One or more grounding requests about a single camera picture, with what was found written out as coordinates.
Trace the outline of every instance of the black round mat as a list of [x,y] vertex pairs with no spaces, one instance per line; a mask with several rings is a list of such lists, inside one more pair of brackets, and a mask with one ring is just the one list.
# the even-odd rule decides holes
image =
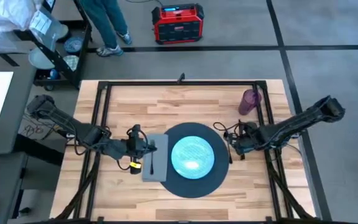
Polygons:
[[[211,128],[198,123],[183,123],[169,129],[167,180],[161,184],[171,193],[185,198],[203,197],[216,190],[229,170],[229,154],[221,137]],[[214,151],[215,162],[211,171],[200,179],[182,177],[173,168],[171,154],[173,146],[182,138],[198,136],[205,139]]]

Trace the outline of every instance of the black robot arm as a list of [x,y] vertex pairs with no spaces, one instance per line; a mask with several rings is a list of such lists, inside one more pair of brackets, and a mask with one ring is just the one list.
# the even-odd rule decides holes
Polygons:
[[[139,124],[128,130],[128,139],[110,139],[111,132],[108,129],[79,122],[59,110],[51,96],[36,96],[27,105],[27,111],[36,119],[52,120],[68,133],[74,134],[80,145],[111,156],[115,160],[123,156],[140,159],[145,154],[157,150],[152,142],[147,142],[147,137],[140,130]],[[139,137],[139,133],[144,136],[146,142]]]
[[333,123],[343,118],[345,109],[337,99],[327,96],[306,111],[278,124],[257,127],[255,123],[239,122],[239,134],[227,134],[225,137],[238,155],[252,150],[267,150],[282,147],[292,135],[325,121]]

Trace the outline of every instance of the person's leg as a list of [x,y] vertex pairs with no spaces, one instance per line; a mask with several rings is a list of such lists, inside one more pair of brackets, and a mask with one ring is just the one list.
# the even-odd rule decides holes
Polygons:
[[105,44],[105,47],[101,47],[97,50],[98,55],[121,55],[122,50],[117,45],[116,35],[112,31],[110,23],[107,20],[106,10],[102,0],[81,0],[81,4],[88,17],[92,20],[94,26],[99,31]]
[[106,8],[107,15],[114,26],[117,34],[126,44],[131,44],[132,39],[128,32],[128,26],[125,22],[124,15],[118,5],[117,0],[102,0]]

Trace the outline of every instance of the purple bottle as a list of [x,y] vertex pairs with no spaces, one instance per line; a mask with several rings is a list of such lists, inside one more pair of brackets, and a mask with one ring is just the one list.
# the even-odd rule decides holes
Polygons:
[[247,115],[251,112],[256,105],[262,101],[262,96],[258,91],[247,90],[242,95],[241,103],[239,106],[239,113],[241,115]]

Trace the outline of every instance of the sneaker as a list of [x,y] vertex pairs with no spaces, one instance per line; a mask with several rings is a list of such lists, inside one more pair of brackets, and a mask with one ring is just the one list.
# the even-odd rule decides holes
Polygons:
[[125,44],[130,45],[132,43],[132,38],[130,37],[129,32],[124,35],[117,32],[117,35],[122,39],[122,41],[124,41]]
[[98,49],[96,49],[96,53],[100,56],[100,57],[108,57],[110,55],[115,55],[115,56],[120,56],[124,53],[124,51],[117,45],[117,47],[115,49],[112,49],[110,47],[100,47]]

